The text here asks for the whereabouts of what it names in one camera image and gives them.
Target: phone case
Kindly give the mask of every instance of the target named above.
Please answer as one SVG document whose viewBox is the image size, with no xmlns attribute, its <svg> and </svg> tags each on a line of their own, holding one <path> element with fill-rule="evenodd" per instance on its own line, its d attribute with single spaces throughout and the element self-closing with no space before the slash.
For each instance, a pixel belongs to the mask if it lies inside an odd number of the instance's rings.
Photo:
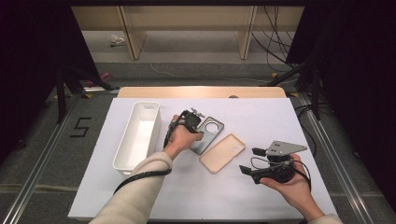
<svg viewBox="0 0 396 224">
<path fill-rule="evenodd" d="M 191 145 L 190 150 L 201 156 L 223 129 L 223 123 L 212 117 L 207 117 L 207 119 L 198 127 L 198 132 L 203 132 L 204 137 L 201 141 L 194 142 Z"/>
<path fill-rule="evenodd" d="M 245 149 L 245 144 L 230 133 L 210 148 L 200 161 L 214 175 L 243 149 Z"/>
</svg>

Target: hand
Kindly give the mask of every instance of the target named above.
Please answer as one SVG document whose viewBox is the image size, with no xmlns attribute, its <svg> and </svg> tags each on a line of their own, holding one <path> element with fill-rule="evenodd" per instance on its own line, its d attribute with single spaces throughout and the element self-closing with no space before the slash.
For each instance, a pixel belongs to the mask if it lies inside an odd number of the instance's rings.
<svg viewBox="0 0 396 224">
<path fill-rule="evenodd" d="M 203 133 L 190 133 L 185 126 L 177 125 L 163 151 L 174 160 L 181 151 L 190 148 L 193 142 L 201 140 L 203 137 Z"/>
<path fill-rule="evenodd" d="M 301 161 L 300 157 L 296 154 L 290 154 L 290 157 L 294 161 Z M 305 174 L 304 167 L 301 163 L 295 162 L 294 167 Z M 291 181 L 284 184 L 266 177 L 262 178 L 260 182 L 282 194 L 286 202 L 299 210 L 307 222 L 324 216 L 312 197 L 308 183 L 301 175 L 296 174 Z"/>
</svg>

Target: beige phone case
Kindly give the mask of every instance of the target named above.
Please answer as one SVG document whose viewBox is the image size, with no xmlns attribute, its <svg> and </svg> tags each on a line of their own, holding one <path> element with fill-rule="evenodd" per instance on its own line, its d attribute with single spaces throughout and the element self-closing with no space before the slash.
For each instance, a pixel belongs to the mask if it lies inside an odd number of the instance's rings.
<svg viewBox="0 0 396 224">
<path fill-rule="evenodd" d="M 241 142 L 235 135 L 229 134 L 219 141 L 215 146 L 210 148 L 201 158 L 201 163 L 215 174 L 230 162 L 245 148 L 245 144 Z"/>
</svg>

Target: black electronic device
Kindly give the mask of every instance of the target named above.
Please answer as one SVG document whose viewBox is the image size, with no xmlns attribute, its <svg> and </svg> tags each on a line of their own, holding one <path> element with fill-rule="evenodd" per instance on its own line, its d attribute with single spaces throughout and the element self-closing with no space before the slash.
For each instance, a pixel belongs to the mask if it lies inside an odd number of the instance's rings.
<svg viewBox="0 0 396 224">
<path fill-rule="evenodd" d="M 192 108 L 191 111 L 192 112 L 190 112 L 189 110 L 184 110 L 183 112 L 181 112 L 176 120 L 171 121 L 171 123 L 169 124 L 168 132 L 165 136 L 163 147 L 166 147 L 166 145 L 168 145 L 172 132 L 177 125 L 184 125 L 190 133 L 198 133 L 198 125 L 201 123 L 200 117 L 204 118 L 205 116 L 199 113 L 194 108 Z"/>
<path fill-rule="evenodd" d="M 273 178 L 279 183 L 289 182 L 295 175 L 295 168 L 290 157 L 291 153 L 306 150 L 307 147 L 274 141 L 268 149 L 254 147 L 253 154 L 267 157 L 269 167 L 252 171 L 246 166 L 240 165 L 242 174 L 250 175 L 255 184 L 260 184 L 263 177 Z"/>
</svg>

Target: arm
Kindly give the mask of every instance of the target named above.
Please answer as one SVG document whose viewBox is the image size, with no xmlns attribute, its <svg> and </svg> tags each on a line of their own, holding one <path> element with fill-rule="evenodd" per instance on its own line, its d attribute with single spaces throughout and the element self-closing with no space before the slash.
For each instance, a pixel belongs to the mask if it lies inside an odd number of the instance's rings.
<svg viewBox="0 0 396 224">
<path fill-rule="evenodd" d="M 294 161 L 300 161 L 300 157 L 291 154 Z M 297 170 L 305 174 L 304 167 L 295 162 Z M 295 175 L 288 183 L 281 184 L 271 178 L 262 178 L 261 183 L 265 186 L 277 190 L 291 206 L 295 207 L 305 218 L 308 223 L 342 223 L 336 216 L 325 216 L 320 210 L 315 199 L 309 190 L 309 186 L 301 175 Z"/>
<path fill-rule="evenodd" d="M 171 169 L 175 157 L 202 137 L 202 133 L 190 133 L 184 126 L 177 126 L 172 133 L 171 141 L 163 151 L 156 152 L 140 162 L 131 175 Z M 123 186 L 111 197 L 91 223 L 147 223 L 163 180 L 163 175 L 151 176 Z"/>
</svg>

